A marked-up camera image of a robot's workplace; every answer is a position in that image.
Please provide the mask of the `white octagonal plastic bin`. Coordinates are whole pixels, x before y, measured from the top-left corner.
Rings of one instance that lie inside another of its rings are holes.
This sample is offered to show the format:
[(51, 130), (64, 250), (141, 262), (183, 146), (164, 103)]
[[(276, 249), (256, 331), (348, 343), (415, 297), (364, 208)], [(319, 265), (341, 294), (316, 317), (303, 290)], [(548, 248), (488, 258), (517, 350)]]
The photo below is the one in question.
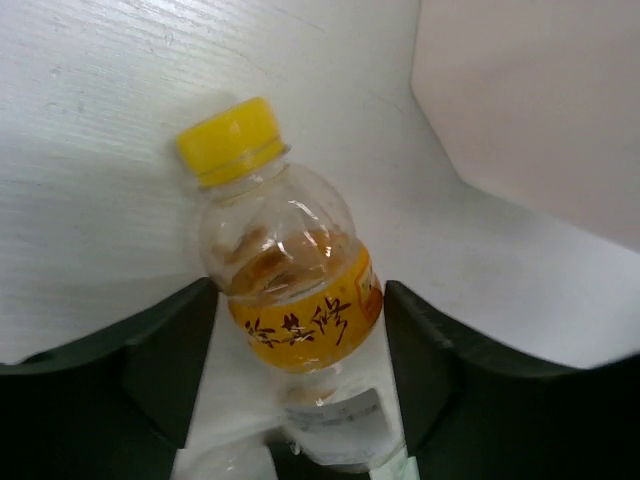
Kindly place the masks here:
[(458, 175), (639, 247), (639, 5), (425, 1), (411, 87)]

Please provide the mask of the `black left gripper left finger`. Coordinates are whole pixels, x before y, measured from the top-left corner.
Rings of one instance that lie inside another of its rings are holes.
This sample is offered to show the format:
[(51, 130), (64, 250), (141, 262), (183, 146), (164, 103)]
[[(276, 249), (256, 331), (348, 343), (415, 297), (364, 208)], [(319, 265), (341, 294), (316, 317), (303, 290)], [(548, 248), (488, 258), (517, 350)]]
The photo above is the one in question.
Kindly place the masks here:
[(217, 301), (201, 278), (91, 335), (2, 365), (2, 478), (170, 478)]

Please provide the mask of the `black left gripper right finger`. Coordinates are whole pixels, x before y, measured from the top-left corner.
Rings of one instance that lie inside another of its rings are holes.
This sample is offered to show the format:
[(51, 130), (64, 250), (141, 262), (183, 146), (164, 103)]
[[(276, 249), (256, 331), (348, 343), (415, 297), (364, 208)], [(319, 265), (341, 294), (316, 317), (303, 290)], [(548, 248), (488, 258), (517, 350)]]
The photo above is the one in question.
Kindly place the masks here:
[(639, 358), (590, 369), (509, 347), (398, 281), (384, 316), (408, 454), (423, 479), (635, 479)]

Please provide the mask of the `clear bottle yellow cap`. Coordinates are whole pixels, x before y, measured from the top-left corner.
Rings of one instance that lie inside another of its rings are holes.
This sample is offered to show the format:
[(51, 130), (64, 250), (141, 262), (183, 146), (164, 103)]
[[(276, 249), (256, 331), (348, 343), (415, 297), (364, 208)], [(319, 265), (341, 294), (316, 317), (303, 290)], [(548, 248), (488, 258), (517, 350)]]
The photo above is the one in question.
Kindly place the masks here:
[(180, 133), (207, 197), (204, 268), (269, 369), (284, 434), (349, 473), (406, 456), (372, 257), (339, 192), (290, 162), (269, 102), (246, 100)]

